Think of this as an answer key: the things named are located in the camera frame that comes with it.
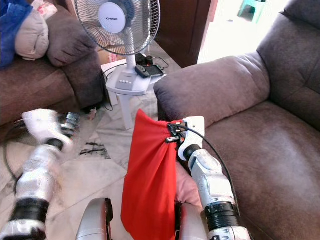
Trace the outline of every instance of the red bag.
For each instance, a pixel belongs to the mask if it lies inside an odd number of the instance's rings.
[[[135,240],[175,239],[177,145],[165,143],[171,137],[167,124],[141,109],[136,115],[121,211]]]

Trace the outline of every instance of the tiled floor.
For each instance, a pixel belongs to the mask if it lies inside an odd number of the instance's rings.
[[[162,57],[169,63],[167,73],[180,67],[155,43],[146,54]],[[157,119],[157,99],[151,91],[145,96],[130,100],[132,117],[138,109]],[[111,223],[114,240],[131,240],[124,229],[120,215],[124,177],[128,169],[133,129],[125,130],[119,105],[113,111],[102,108],[94,120],[80,114],[80,132],[74,140],[72,153],[60,162],[60,177],[57,181],[54,199],[47,216],[48,240],[75,239],[79,224],[88,203],[95,198],[110,198],[114,219]],[[15,172],[35,149],[35,141],[25,135],[14,139],[8,145],[8,160]],[[0,228],[8,221],[14,205],[13,181],[7,172],[0,146]]]

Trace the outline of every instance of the power cord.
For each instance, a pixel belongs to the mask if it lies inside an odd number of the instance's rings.
[[[181,128],[181,129],[185,129],[187,131],[190,131],[190,132],[193,132],[195,134],[197,134],[199,137],[201,137],[208,145],[209,147],[214,151],[214,153],[216,154],[216,156],[218,157],[219,161],[221,162],[225,172],[226,172],[226,175],[227,175],[227,178],[228,180],[230,181],[230,185],[231,185],[231,190],[232,190],[232,193],[233,193],[233,196],[234,196],[234,201],[235,201],[235,206],[236,206],[236,210],[238,211],[238,214],[239,214],[239,217],[241,217],[241,214],[240,214],[240,209],[239,209],[239,204],[238,204],[238,199],[237,199],[237,195],[236,195],[236,191],[235,191],[235,186],[234,186],[234,183],[232,181],[232,178],[231,178],[231,175],[230,175],[230,172],[224,162],[224,160],[221,158],[221,156],[219,155],[219,153],[217,152],[217,150],[214,148],[214,146],[212,146],[212,144],[203,136],[201,135],[200,133],[198,133],[197,131],[187,127],[187,126],[182,126],[182,125],[177,125],[177,124],[173,124],[173,123],[170,123],[171,126],[174,126],[176,128]]]
[[[169,68],[169,66],[170,66],[165,60],[163,60],[162,57],[155,56],[153,59],[161,59],[161,60],[166,64],[166,67],[163,67],[163,69],[167,69],[167,68]]]
[[[9,165],[9,162],[8,162],[8,156],[7,156],[7,147],[8,147],[8,138],[10,136],[10,134],[17,130],[17,129],[23,129],[25,127],[25,123],[23,122],[23,120],[21,121],[17,121],[16,122],[16,125],[13,126],[4,136],[4,140],[3,140],[3,160],[4,160],[4,164],[8,170],[8,172],[10,173],[12,179],[14,180],[14,189],[13,189],[13,192],[14,192],[14,195],[17,194],[17,184],[18,184],[18,181],[19,179],[22,177],[22,174],[20,176],[16,176],[14,171],[12,170],[12,168],[10,167]]]
[[[103,74],[102,74],[103,79],[104,79],[104,75],[105,75],[106,72],[108,72],[108,71],[110,71],[110,70],[112,70],[112,69],[115,69],[116,67],[122,66],[122,65],[126,65],[126,63],[119,64],[119,65],[117,65],[117,66],[113,66],[113,67],[109,68],[108,70],[105,70],[105,71],[103,72]],[[106,78],[105,78],[105,80],[104,80],[104,88],[103,88],[103,89],[106,88],[105,85],[106,85],[106,83],[107,83],[107,81],[108,81],[108,77],[109,77],[112,73],[113,73],[113,71],[110,72],[110,73],[106,76]],[[107,90],[105,90],[105,96],[107,97],[107,101],[110,103],[111,109],[107,108],[105,104],[103,104],[103,106],[104,106],[104,108],[105,108],[106,110],[112,112],[112,111],[114,110],[114,107],[113,107],[112,104],[111,104],[110,96],[109,96]]]

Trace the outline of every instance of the sofa armrest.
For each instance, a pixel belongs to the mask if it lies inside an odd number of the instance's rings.
[[[209,127],[265,101],[270,81],[254,52],[184,68],[157,82],[154,90],[166,120],[204,116]]]
[[[90,39],[78,19],[62,6],[46,22],[49,28],[47,56],[55,67],[72,64],[95,51],[97,45]]]

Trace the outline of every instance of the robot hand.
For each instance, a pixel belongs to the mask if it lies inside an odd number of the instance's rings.
[[[23,164],[23,175],[16,188],[16,202],[9,222],[0,232],[0,240],[46,239],[46,216],[59,174],[59,159],[72,149],[71,137],[78,116],[69,113],[60,125],[55,111],[38,109],[22,114],[28,131],[39,146]]]
[[[166,143],[178,142],[178,156],[188,161],[208,223],[209,240],[250,240],[248,230],[241,225],[238,207],[229,179],[220,162],[202,149],[205,119],[187,117],[182,123],[168,124],[171,132]]]

